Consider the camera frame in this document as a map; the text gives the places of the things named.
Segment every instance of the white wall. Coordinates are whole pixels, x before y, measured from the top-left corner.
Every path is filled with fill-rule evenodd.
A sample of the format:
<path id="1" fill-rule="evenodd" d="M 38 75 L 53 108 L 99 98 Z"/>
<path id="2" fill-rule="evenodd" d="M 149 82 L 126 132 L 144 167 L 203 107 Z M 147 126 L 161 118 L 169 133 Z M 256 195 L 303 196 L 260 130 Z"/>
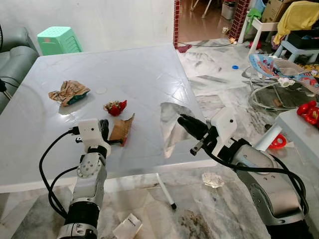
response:
<path id="1" fill-rule="evenodd" d="M 0 24 L 37 34 L 70 26 L 84 51 L 172 42 L 174 0 L 0 0 Z"/>

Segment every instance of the red brick pillar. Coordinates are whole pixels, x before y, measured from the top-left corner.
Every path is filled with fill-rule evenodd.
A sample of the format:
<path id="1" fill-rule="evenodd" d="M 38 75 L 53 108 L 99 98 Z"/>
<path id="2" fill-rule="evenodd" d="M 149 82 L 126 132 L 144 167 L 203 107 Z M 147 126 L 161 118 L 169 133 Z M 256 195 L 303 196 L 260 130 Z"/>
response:
<path id="1" fill-rule="evenodd" d="M 173 44 L 174 44 L 175 49 L 177 49 L 177 45 L 178 45 L 179 7 L 180 7 L 180 0 L 175 0 L 174 32 L 173 32 Z"/>
<path id="2" fill-rule="evenodd" d="M 229 37 L 235 38 L 236 41 L 238 41 L 241 29 L 243 28 L 249 2 L 250 0 L 238 0 L 234 21 L 229 33 Z"/>

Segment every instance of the white plastic table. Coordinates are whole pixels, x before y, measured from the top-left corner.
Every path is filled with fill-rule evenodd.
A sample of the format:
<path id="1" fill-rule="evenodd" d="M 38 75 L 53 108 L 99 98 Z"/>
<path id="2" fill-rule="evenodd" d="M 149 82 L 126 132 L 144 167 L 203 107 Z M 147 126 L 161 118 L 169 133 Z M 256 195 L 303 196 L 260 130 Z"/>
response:
<path id="1" fill-rule="evenodd" d="M 295 143 L 303 157 L 319 168 L 319 130 L 297 115 L 297 109 L 280 113 L 255 148 L 265 151 L 281 131 Z"/>
<path id="2" fill-rule="evenodd" d="M 91 91 L 81 101 L 60 107 L 48 92 L 59 90 L 65 80 L 77 80 Z M 135 119 L 125 147 L 112 146 L 108 178 L 216 165 L 204 152 L 196 157 L 189 153 L 195 139 L 178 143 L 170 158 L 163 156 L 162 102 L 186 106 L 203 120 L 171 45 L 43 56 L 0 115 L 0 193 L 44 187 L 38 163 L 47 147 L 81 119 L 108 119 L 111 131 L 114 118 L 103 105 L 114 100 L 128 100 L 119 119 L 133 113 Z M 75 137 L 64 137 L 48 154 L 43 168 L 49 180 L 78 165 L 84 150 Z M 74 182 L 75 173 L 70 173 L 58 185 Z"/>

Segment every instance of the red candy wrapper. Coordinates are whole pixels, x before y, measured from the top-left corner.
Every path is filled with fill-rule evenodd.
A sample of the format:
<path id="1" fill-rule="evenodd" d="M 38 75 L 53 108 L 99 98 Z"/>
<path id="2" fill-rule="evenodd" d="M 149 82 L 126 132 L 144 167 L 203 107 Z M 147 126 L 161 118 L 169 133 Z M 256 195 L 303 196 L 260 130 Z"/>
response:
<path id="1" fill-rule="evenodd" d="M 126 105 L 127 105 L 127 100 L 123 102 L 114 101 L 104 105 L 103 109 L 109 112 L 109 114 L 113 116 L 118 116 L 125 109 Z"/>

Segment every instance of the wire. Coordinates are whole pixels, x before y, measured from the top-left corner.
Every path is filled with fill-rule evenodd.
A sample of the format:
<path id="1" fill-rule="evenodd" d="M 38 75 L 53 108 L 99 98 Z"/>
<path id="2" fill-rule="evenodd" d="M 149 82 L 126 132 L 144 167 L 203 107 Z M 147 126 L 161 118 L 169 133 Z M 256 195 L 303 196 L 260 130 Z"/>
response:
<path id="1" fill-rule="evenodd" d="M 280 164 L 280 166 L 281 166 L 283 169 L 289 171 L 289 169 L 286 167 L 286 165 L 285 165 L 281 160 L 279 160 L 279 158 L 277 158 L 277 157 L 275 157 L 275 156 L 273 156 L 273 155 L 272 155 L 272 157 Z M 299 184 L 299 186 L 298 186 L 298 185 L 296 184 L 295 179 L 294 179 L 293 177 L 291 177 L 290 175 L 288 175 L 288 177 L 289 177 L 291 183 L 293 184 L 295 190 L 297 191 L 299 197 L 300 197 L 300 198 L 303 197 L 303 199 L 304 199 L 304 200 L 301 200 L 302 207 L 308 208 L 309 206 L 308 206 L 307 201 L 306 201 L 306 188 L 305 188 L 305 185 L 304 185 L 304 184 Z"/>
<path id="2" fill-rule="evenodd" d="M 203 147 L 203 149 L 205 150 L 206 154 L 211 157 L 212 159 L 214 159 L 216 162 L 220 163 L 221 165 L 224 165 L 226 167 L 235 169 L 235 170 L 241 170 L 241 171 L 246 171 L 246 172 L 255 172 L 255 173 L 283 173 L 286 174 L 288 176 L 291 176 L 294 180 L 296 180 L 299 185 L 303 188 L 305 188 L 305 185 L 303 183 L 303 181 L 301 180 L 301 178 L 296 175 L 295 173 L 289 171 L 289 170 L 285 170 L 285 169 L 281 169 L 281 168 L 252 168 L 252 167 L 243 167 L 243 166 L 237 166 L 231 163 L 227 163 L 224 162 L 223 160 L 217 158 L 215 155 L 213 155 L 207 146 Z M 299 194 L 300 199 L 302 201 L 302 204 L 304 206 L 303 210 L 304 210 L 304 215 L 307 215 L 308 211 L 309 211 L 309 207 L 308 207 L 308 203 L 306 201 L 306 198 L 303 196 L 303 194 Z"/>
<path id="3" fill-rule="evenodd" d="M 183 42 L 179 42 L 180 44 L 184 44 L 184 45 L 191 45 L 191 46 L 203 46 L 203 45 L 192 45 L 192 44 L 187 44 L 187 43 L 183 43 Z M 221 46 L 229 46 L 232 45 L 232 43 L 229 43 L 227 45 L 220 45 L 220 46 L 204 46 L 204 47 L 221 47 Z"/>
<path id="4" fill-rule="evenodd" d="M 46 157 L 46 155 L 48 154 L 48 152 L 50 151 L 50 149 L 57 143 L 57 141 L 59 141 L 61 138 L 63 138 L 64 136 L 66 136 L 67 134 L 69 133 L 72 133 L 72 130 L 69 130 L 65 133 L 63 133 L 62 135 L 60 135 L 47 149 L 46 151 L 44 152 L 44 154 L 42 155 L 41 159 L 40 159 L 40 162 L 39 162 L 39 170 L 40 170 L 40 174 L 41 174 L 41 177 L 42 177 L 42 180 L 45 184 L 45 187 L 46 189 L 49 191 L 50 193 L 50 185 L 48 183 L 48 181 L 46 180 L 46 177 L 44 175 L 44 172 L 43 172 L 43 168 L 42 168 L 42 165 L 43 165 L 43 160 L 44 158 Z M 50 203 L 51 207 L 58 213 L 60 214 L 62 217 L 66 218 L 67 216 L 67 213 L 66 211 L 64 210 L 62 204 L 59 202 L 59 200 L 56 198 L 54 192 L 51 192 L 51 196 L 53 198 L 53 200 L 55 201 L 55 203 L 57 204 L 57 206 L 59 207 L 59 209 L 57 209 L 57 207 L 53 204 L 53 203 Z"/>
<path id="5" fill-rule="evenodd" d="M 13 84 L 11 84 L 11 83 L 7 82 L 7 81 L 3 81 L 3 82 L 5 82 L 6 84 L 9 84 L 9 85 L 11 85 L 11 86 L 13 86 L 13 87 L 18 88 L 18 86 L 15 86 L 15 85 L 13 85 Z"/>
<path id="6" fill-rule="evenodd" d="M 52 184 L 50 186 L 49 195 L 48 195 L 50 205 L 53 204 L 52 193 L 53 193 L 53 187 L 54 187 L 54 184 L 56 183 L 56 181 L 58 181 L 58 179 L 60 177 L 62 177 L 64 174 L 66 174 L 68 172 L 71 172 L 71 171 L 73 171 L 75 169 L 77 169 L 77 166 L 73 167 L 73 168 L 70 168 L 70 169 L 67 169 L 67 170 L 63 171 L 62 173 L 60 173 L 58 176 L 55 177 L 55 179 L 53 180 L 53 182 L 52 182 Z"/>
<path id="7" fill-rule="evenodd" d="M 0 76 L 0 78 L 9 78 L 9 79 L 12 79 L 12 80 L 14 80 L 15 82 L 17 82 L 17 83 L 20 85 L 20 82 L 17 81 L 15 78 L 11 77 L 11 76 Z"/>
<path id="8" fill-rule="evenodd" d="M 0 42 L 0 52 L 1 52 L 2 45 L 3 45 L 3 32 L 2 32 L 1 25 L 0 25 L 0 36 L 1 36 L 1 42 Z"/>
<path id="9" fill-rule="evenodd" d="M 262 104 L 262 103 L 257 102 L 256 93 L 257 93 L 258 91 L 261 91 L 261 90 L 263 90 L 263 89 L 265 89 L 265 88 L 268 88 L 268 87 L 271 87 L 271 86 L 273 87 L 273 86 L 279 85 L 279 84 L 280 84 L 279 82 L 274 82 L 274 83 L 270 83 L 270 84 L 267 84 L 267 85 L 265 85 L 265 86 L 262 86 L 262 87 L 260 87 L 260 88 L 255 89 L 255 90 L 251 93 L 251 95 L 249 96 L 249 100 L 251 100 L 252 103 L 254 103 L 255 105 L 260 106 L 260 107 L 265 108 L 265 109 L 270 109 L 270 110 L 274 110 L 274 111 L 288 111 L 289 109 L 287 109 L 287 108 L 279 108 L 279 107 L 274 107 L 274 106 L 266 106 L 266 105 L 264 105 L 264 104 Z"/>

